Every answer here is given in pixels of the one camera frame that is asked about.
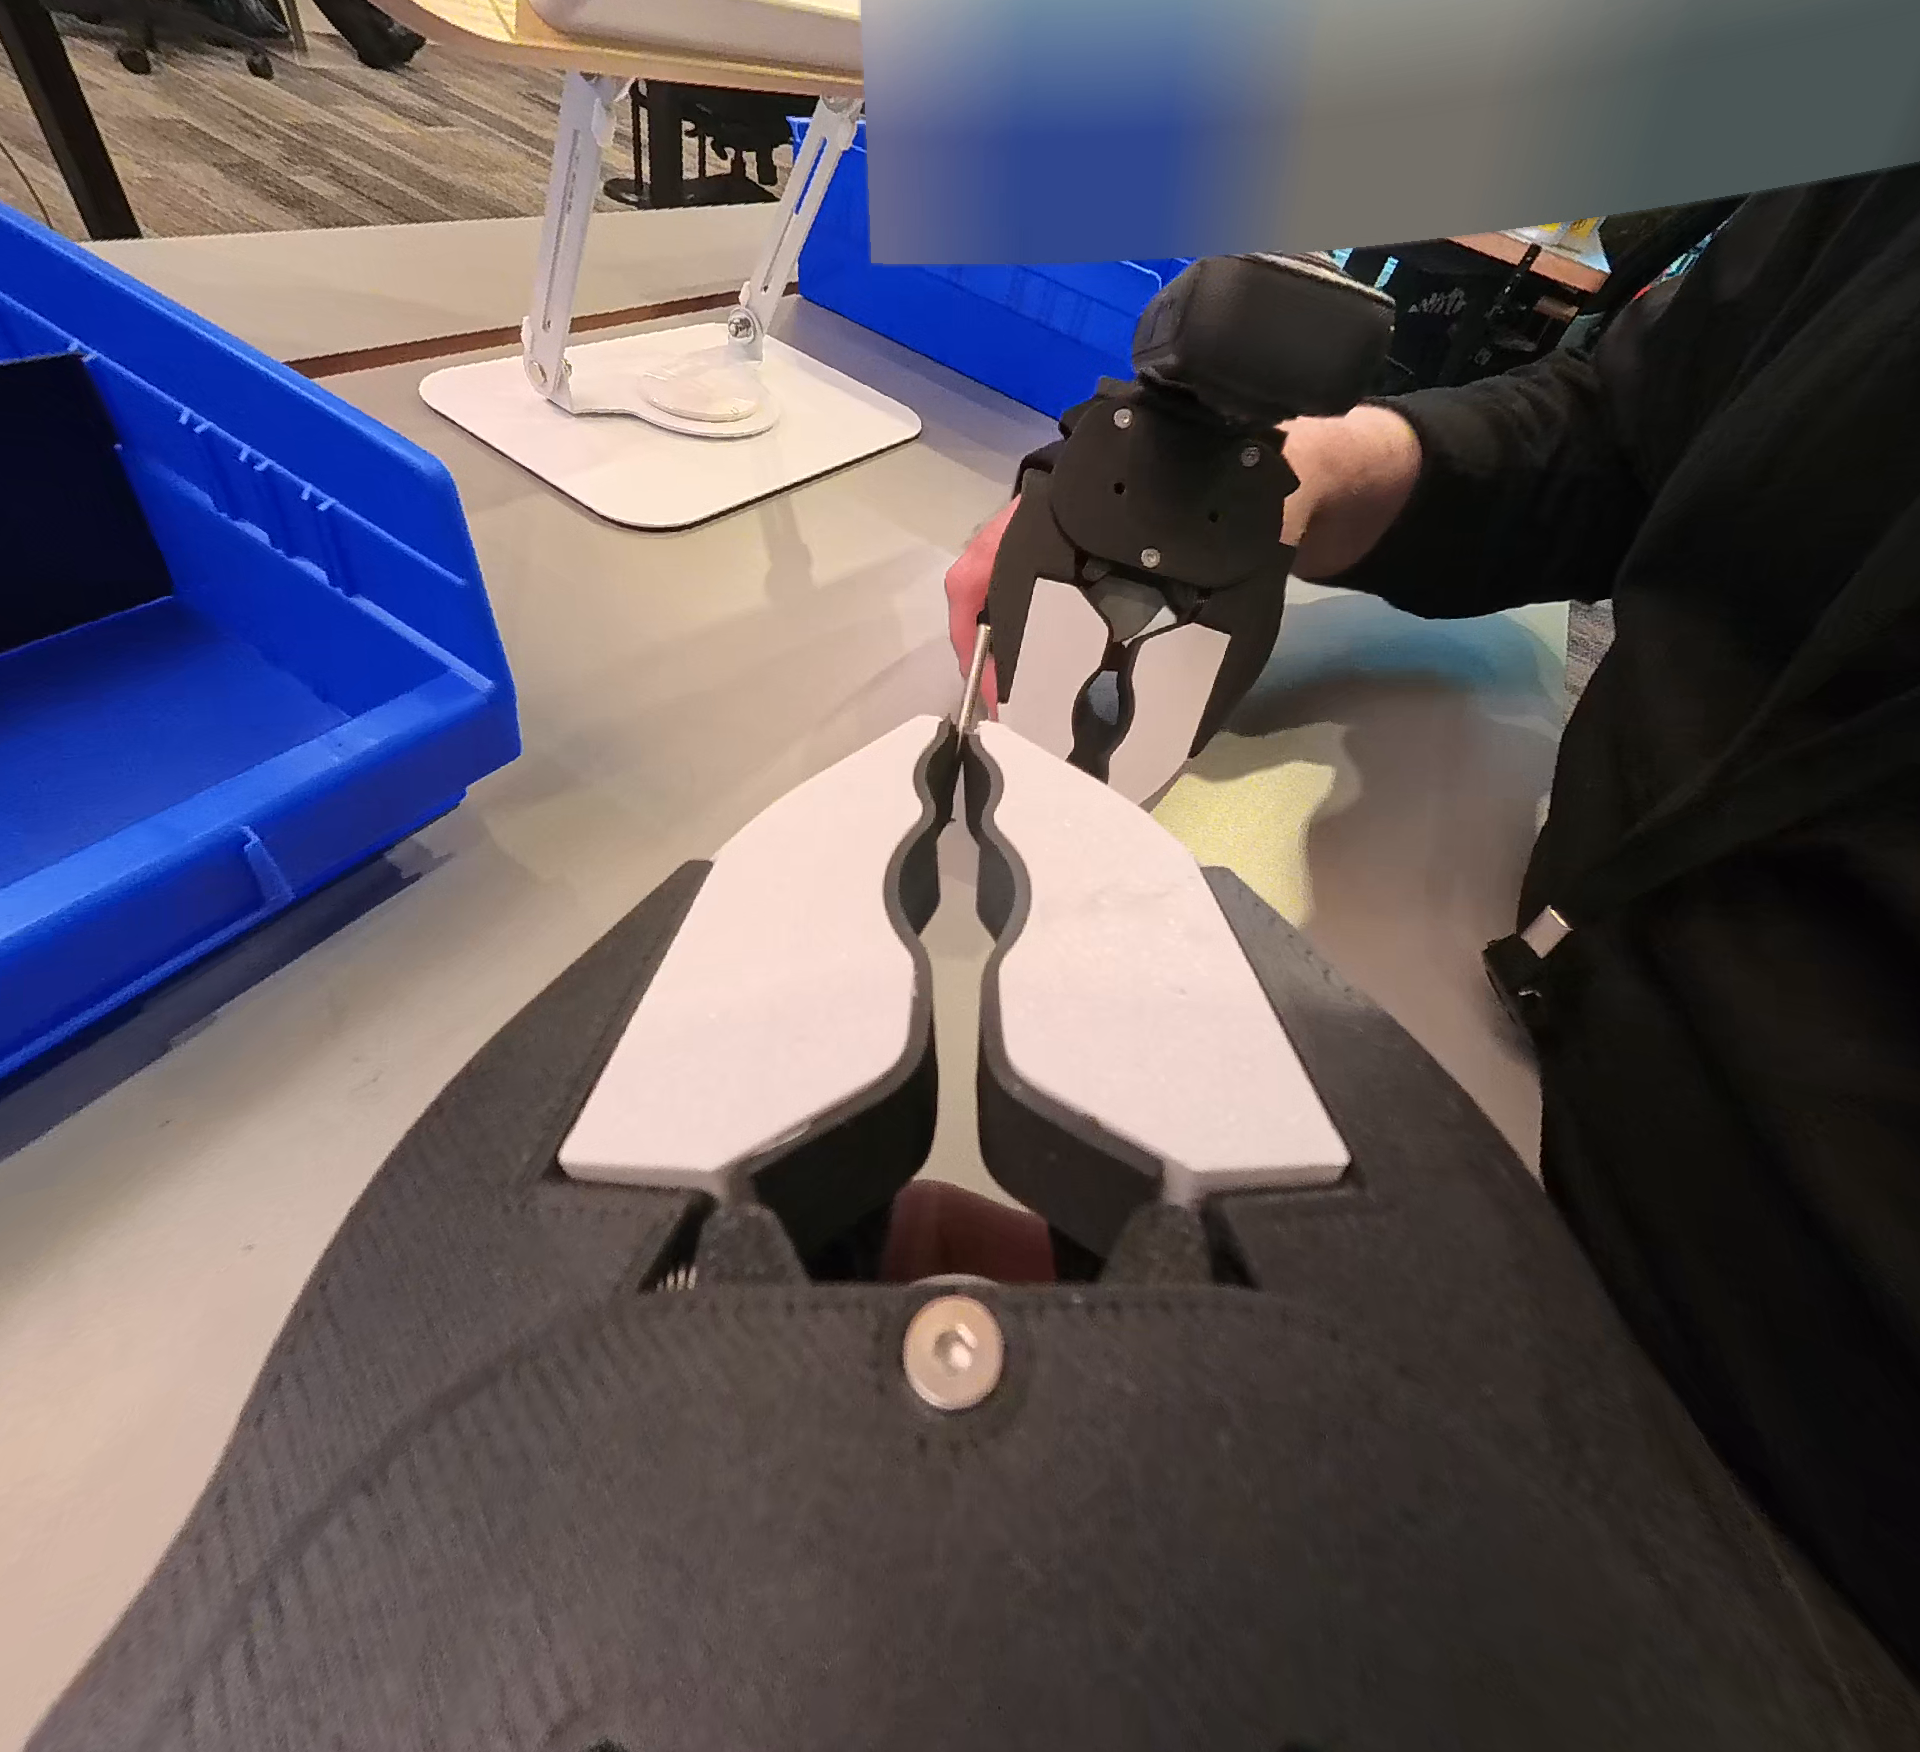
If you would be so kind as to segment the blue plastic object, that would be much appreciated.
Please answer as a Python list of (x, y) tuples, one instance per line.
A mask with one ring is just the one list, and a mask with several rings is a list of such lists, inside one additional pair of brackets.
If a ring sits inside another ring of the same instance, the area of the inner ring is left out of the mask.
[(839, 157), (799, 259), (811, 304), (1054, 417), (1131, 379), (1140, 314), (1187, 259), (1069, 267), (882, 267), (869, 256), (865, 131)]

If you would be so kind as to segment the person's right forearm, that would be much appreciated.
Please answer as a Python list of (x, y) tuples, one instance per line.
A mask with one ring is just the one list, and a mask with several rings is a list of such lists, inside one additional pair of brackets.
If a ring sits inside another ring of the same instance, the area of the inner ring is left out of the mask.
[(1670, 312), (1644, 294), (1588, 355), (1358, 406), (1343, 426), (1405, 444), (1411, 473), (1323, 581), (1425, 620), (1606, 597), (1693, 436)]

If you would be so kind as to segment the person's right hand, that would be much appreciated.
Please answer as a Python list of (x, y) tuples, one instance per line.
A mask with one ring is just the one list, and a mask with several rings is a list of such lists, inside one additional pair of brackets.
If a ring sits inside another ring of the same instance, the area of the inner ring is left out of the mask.
[[(1421, 468), (1421, 445), (1396, 412), (1370, 404), (1335, 417), (1304, 417), (1283, 431), (1296, 479), (1283, 517), (1292, 574), (1331, 583), (1368, 557), (1405, 509)], [(972, 535), (947, 566), (947, 638), (962, 673), (972, 673), (977, 621), (1000, 541), (1021, 513), (1010, 499)]]

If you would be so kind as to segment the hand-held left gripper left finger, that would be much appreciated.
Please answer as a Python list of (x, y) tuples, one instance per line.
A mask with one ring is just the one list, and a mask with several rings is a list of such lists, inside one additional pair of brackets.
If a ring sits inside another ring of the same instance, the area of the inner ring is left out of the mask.
[(797, 1245), (882, 1212), (939, 1107), (924, 926), (956, 733), (917, 715), (714, 853), (558, 1145), (573, 1181), (755, 1201)]

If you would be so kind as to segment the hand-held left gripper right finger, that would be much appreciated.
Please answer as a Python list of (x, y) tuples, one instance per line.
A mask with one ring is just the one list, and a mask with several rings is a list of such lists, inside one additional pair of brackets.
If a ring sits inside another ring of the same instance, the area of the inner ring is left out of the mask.
[(1135, 1212), (1323, 1190), (1351, 1166), (1201, 866), (1018, 733), (972, 733), (977, 1127), (995, 1181), (1081, 1254)]

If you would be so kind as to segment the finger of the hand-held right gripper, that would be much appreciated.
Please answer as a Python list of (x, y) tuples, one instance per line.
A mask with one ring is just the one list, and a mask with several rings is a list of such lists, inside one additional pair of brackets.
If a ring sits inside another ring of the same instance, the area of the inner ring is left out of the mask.
[(1108, 760), (1108, 786), (1152, 805), (1204, 745), (1200, 728), (1231, 638), (1189, 621), (1142, 634), (1128, 645), (1124, 730)]
[(1088, 595), (1038, 579), (1018, 651), (1018, 735), (1088, 774), (1120, 746), (1120, 647)]

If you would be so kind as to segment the blue plastic bin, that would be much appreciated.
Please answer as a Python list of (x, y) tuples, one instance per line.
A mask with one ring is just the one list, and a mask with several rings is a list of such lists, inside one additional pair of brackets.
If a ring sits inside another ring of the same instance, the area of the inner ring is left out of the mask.
[(520, 753), (428, 451), (1, 214), (1, 1070)]

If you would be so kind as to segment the white stand with instruction board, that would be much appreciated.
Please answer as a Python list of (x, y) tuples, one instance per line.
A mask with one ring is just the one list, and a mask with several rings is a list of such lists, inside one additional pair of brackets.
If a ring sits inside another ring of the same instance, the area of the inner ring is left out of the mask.
[[(920, 417), (775, 337), (862, 117), (858, 0), (371, 0), (426, 41), (564, 74), (518, 361), (428, 373), (428, 408), (592, 517), (675, 530), (910, 444)], [(630, 86), (814, 92), (723, 325), (578, 343), (603, 156)]]

